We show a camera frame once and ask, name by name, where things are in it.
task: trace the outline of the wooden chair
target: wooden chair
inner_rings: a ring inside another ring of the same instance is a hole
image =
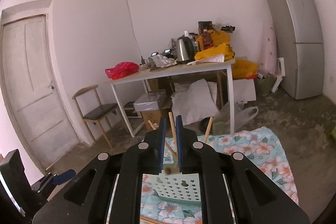
[[[91,130],[90,130],[88,124],[87,124],[88,122],[93,122],[94,124],[97,124],[100,127],[107,143],[109,144],[109,146],[111,148],[113,148],[109,139],[108,139],[108,137],[107,137],[107,135],[106,135],[106,132],[105,132],[104,128],[102,127],[102,125],[100,123],[100,120],[106,118],[107,124],[110,126],[110,128],[112,128],[112,126],[110,124],[110,121],[107,118],[107,114],[109,114],[111,112],[113,112],[114,114],[117,114],[116,112],[119,110],[119,107],[118,107],[117,103],[103,105],[101,103],[100,98],[99,98],[99,95],[98,95],[98,92],[97,92],[97,87],[98,87],[98,85],[93,85],[93,86],[88,86],[87,88],[82,88],[81,90],[77,91],[74,94],[72,99],[75,100],[78,111],[79,111],[79,113],[80,113],[80,115],[81,115],[81,117],[84,121],[84,124],[85,124],[86,128],[88,129],[89,133],[91,134],[92,138],[95,140],[95,137],[93,136],[93,134],[92,134],[92,132],[91,132]],[[84,93],[87,93],[88,91],[93,90],[93,89],[95,91],[96,98],[98,100],[99,106],[83,116],[82,110],[80,109],[78,101],[77,101],[77,97],[80,96],[80,95],[83,95]]]

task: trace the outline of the electric kettle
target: electric kettle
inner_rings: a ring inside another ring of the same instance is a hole
[[[189,37],[180,37],[177,40],[176,53],[179,64],[195,61],[194,45]]]

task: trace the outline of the yellow plastic bag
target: yellow plastic bag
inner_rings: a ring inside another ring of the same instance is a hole
[[[255,74],[257,69],[258,65],[251,61],[236,59],[236,63],[232,65],[232,77],[234,79],[246,79]]]
[[[230,60],[235,56],[235,53],[233,52],[231,46],[223,43],[217,47],[209,48],[205,51],[196,53],[195,60],[205,59],[219,54],[224,54],[225,61]]]
[[[214,31],[214,30],[208,30],[208,33],[211,35],[211,39],[215,47],[223,43],[230,45],[231,37],[229,33],[226,33],[224,31]],[[196,41],[199,43],[199,49],[203,51],[204,48],[203,48],[202,36],[200,35]]]

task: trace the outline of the red plastic bag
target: red plastic bag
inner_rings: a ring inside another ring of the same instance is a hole
[[[117,80],[128,75],[132,75],[139,70],[139,65],[132,62],[121,62],[112,69],[106,69],[105,73],[108,78]]]

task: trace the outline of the refrigerator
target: refrigerator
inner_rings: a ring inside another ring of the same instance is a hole
[[[320,95],[324,47],[314,0],[267,0],[277,37],[278,57],[285,61],[280,86],[293,98]]]

